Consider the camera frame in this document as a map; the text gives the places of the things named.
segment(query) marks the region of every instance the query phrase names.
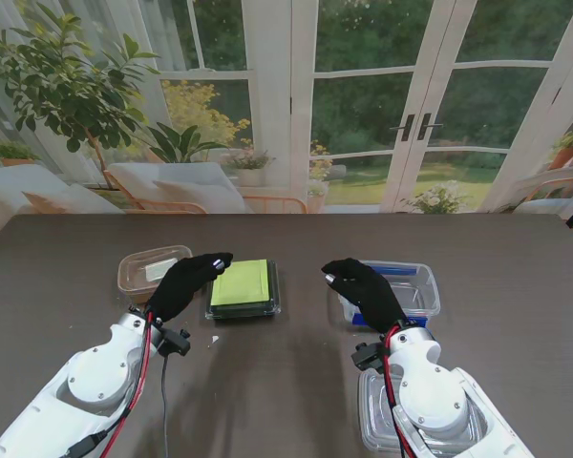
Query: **clear plastic container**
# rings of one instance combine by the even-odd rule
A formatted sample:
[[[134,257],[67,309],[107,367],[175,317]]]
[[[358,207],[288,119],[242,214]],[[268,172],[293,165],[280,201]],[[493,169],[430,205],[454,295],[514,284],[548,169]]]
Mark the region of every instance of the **clear plastic container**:
[[[425,264],[390,262],[383,260],[361,260],[389,281],[401,308],[412,320],[421,326],[439,313],[441,304],[437,284],[431,268]],[[344,319],[355,325],[366,325],[358,307],[339,296],[344,308]]]
[[[129,255],[118,265],[118,289],[135,304],[146,303],[170,267],[183,258],[191,258],[183,245],[165,246]]]
[[[391,374],[395,399],[399,402],[401,377]],[[372,451],[398,453],[399,439],[394,430],[393,417],[384,385],[384,376],[367,370],[359,376],[359,420],[365,447]],[[451,458],[479,442],[487,433],[488,425],[481,411],[467,403],[469,421],[465,430],[451,439],[436,439],[419,430],[420,435],[434,456]]]
[[[202,290],[203,301],[206,309],[206,318],[208,320],[227,320],[232,318],[272,316],[280,313],[278,266],[273,260],[267,260],[267,280],[269,282],[268,301],[234,303],[219,306],[212,306],[213,283],[208,283]]]

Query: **door handle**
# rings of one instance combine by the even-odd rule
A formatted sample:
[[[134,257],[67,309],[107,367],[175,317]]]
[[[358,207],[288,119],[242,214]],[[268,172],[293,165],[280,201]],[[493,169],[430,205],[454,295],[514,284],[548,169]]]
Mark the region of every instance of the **door handle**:
[[[401,135],[401,141],[408,141],[410,138],[410,131],[412,130],[412,125],[414,124],[414,115],[408,114],[408,117],[405,119],[404,126],[398,127],[391,127],[389,128],[391,131],[401,131],[403,130],[403,134]]]
[[[443,124],[429,124],[429,119],[431,119],[430,113],[425,113],[422,117],[422,125],[418,131],[418,139],[424,140],[424,136],[427,134],[427,129],[432,129],[433,127],[441,127]]]

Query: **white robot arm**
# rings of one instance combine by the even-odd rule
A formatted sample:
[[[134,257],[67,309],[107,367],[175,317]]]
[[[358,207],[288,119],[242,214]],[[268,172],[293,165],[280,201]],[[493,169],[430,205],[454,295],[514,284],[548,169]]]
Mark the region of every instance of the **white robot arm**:
[[[100,431],[119,420],[135,394],[145,325],[144,317],[132,310],[111,326],[109,342],[72,356],[0,437],[0,458],[100,456],[107,436],[115,432]],[[189,349],[183,331],[176,334],[149,323],[148,333],[149,358],[158,348],[162,353],[164,345],[168,353],[183,355]],[[182,348],[175,349],[175,341]],[[84,443],[73,447],[98,433],[103,440],[91,452],[82,454]]]
[[[441,347],[427,329],[406,326],[389,336],[383,343],[357,346],[352,357],[359,368],[380,370],[386,364],[370,365],[371,355],[388,360],[389,404],[409,456],[533,458],[469,374],[437,365]]]

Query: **red cable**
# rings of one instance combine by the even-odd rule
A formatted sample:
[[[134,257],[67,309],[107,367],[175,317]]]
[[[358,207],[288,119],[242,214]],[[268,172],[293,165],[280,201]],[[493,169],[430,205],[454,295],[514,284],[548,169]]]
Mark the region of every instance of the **red cable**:
[[[142,394],[142,387],[144,386],[144,381],[146,380],[146,371],[148,369],[149,359],[151,357],[151,327],[150,327],[150,323],[152,321],[153,321],[153,314],[149,312],[149,314],[147,316],[147,322],[149,323],[148,324],[149,328],[148,328],[148,332],[146,333],[146,341],[144,342],[144,359],[142,360],[142,372],[140,373],[140,380],[138,382],[138,388],[136,389],[136,392],[134,393],[134,396],[132,397],[132,402],[128,405],[128,408],[130,410],[133,410],[134,407],[136,406],[136,404],[138,403],[138,399],[140,398],[140,396]],[[121,421],[118,422],[117,428],[115,429],[115,432],[113,433],[113,436],[111,437],[110,441],[108,441],[108,445],[106,446],[104,451],[102,451],[100,458],[106,458],[108,456],[108,453],[110,452],[111,448],[113,447],[113,444],[115,443],[115,440],[117,439],[117,436],[119,435],[119,433],[123,429],[123,426],[125,425],[126,419],[127,419],[127,417],[121,419]]]
[[[400,327],[398,325],[395,325],[395,326],[393,326],[393,328],[391,328],[391,330],[389,331],[389,334],[387,335],[386,339],[384,340],[384,348],[386,348],[387,350],[391,349],[391,337],[394,334],[396,334],[397,332],[399,332],[399,330],[400,330]],[[391,409],[393,409],[393,406],[396,405],[396,401],[395,401],[394,393],[393,393],[393,383],[391,382],[391,372],[389,370],[389,351],[387,351],[384,355],[384,384],[386,385],[387,393],[389,396],[389,406]],[[405,449],[405,452],[408,454],[408,456],[410,458],[416,458],[416,455],[414,454],[414,452],[410,448],[410,444],[405,439],[405,437],[403,436],[403,433],[401,432],[401,430],[399,429],[399,427],[397,426],[396,423],[394,425],[394,430],[396,431],[397,436],[399,438],[399,442],[401,443],[401,445]]]

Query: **white paper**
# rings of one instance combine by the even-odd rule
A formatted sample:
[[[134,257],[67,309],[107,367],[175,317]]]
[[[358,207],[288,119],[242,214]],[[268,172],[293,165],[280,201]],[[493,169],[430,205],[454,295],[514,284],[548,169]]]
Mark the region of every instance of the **white paper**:
[[[161,260],[144,267],[147,281],[161,280],[170,267],[177,263],[176,258]]]

